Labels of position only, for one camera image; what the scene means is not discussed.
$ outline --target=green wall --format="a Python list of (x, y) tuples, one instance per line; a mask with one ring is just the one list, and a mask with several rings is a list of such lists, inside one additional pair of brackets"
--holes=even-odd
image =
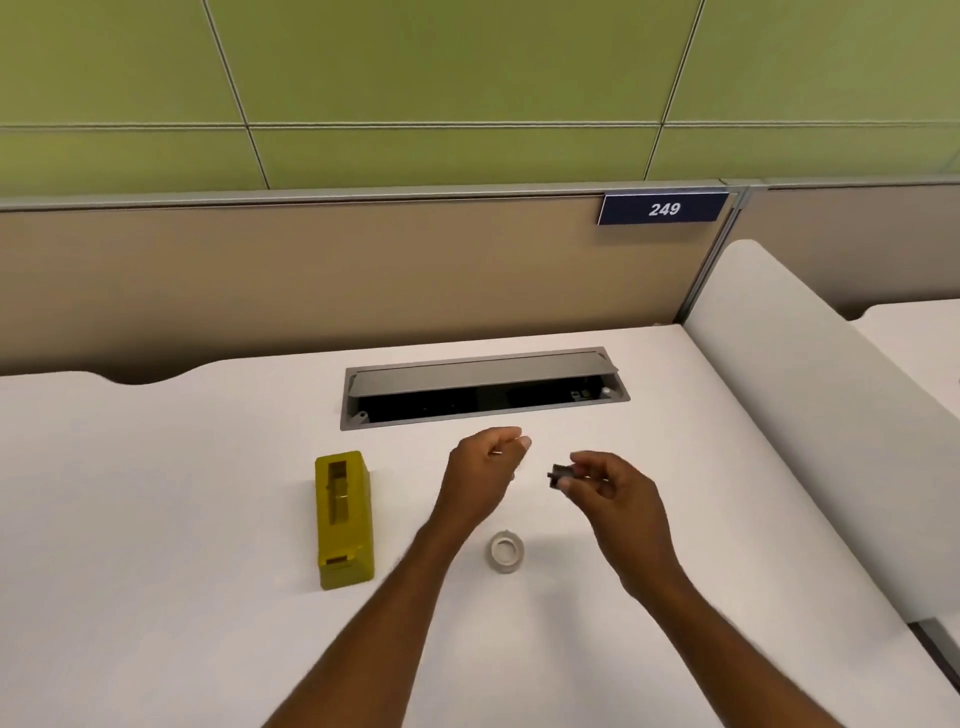
[(0, 195), (931, 174), (956, 0), (7, 0)]

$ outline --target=blue sign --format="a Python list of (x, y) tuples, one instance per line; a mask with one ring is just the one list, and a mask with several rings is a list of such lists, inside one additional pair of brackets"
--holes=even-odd
[(729, 192), (614, 192), (604, 195), (597, 225), (712, 223)]

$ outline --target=person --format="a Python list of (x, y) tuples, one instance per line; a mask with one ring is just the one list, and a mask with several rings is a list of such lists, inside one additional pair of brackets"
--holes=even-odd
[[(379, 589), (265, 728), (399, 728), (444, 577), (460, 547), (503, 499), (530, 448), (519, 427), (485, 429), (450, 453), (433, 512)], [(606, 452), (570, 455), (560, 490), (683, 657), (727, 728), (840, 724), (745, 640), (684, 573), (654, 482)]]

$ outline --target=hand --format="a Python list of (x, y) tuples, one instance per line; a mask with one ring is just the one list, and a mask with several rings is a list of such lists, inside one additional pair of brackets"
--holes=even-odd
[(461, 440), (450, 452), (430, 521), (465, 540), (503, 500), (527, 454), (530, 438), (520, 431), (491, 427)]
[(558, 486), (586, 514), (624, 589), (650, 609), (664, 591), (689, 587), (654, 481), (608, 452), (574, 452), (570, 459), (577, 477)]

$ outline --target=white desk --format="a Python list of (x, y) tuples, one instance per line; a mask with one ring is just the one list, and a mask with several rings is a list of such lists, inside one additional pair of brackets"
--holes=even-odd
[[(346, 367), (603, 346), (632, 400), (341, 432)], [(960, 724), (934, 666), (679, 327), (224, 361), (129, 387), (0, 378), (0, 724), (256, 726), (409, 543), (446, 453), (534, 444), (441, 594), (410, 726), (718, 726), (545, 473), (617, 451), (696, 583), (850, 726)], [(324, 593), (313, 459), (360, 449), (377, 579)], [(500, 575), (482, 544), (527, 545)]]
[[(960, 299), (875, 305), (853, 325), (960, 418)], [(938, 621), (960, 645), (960, 612)]]

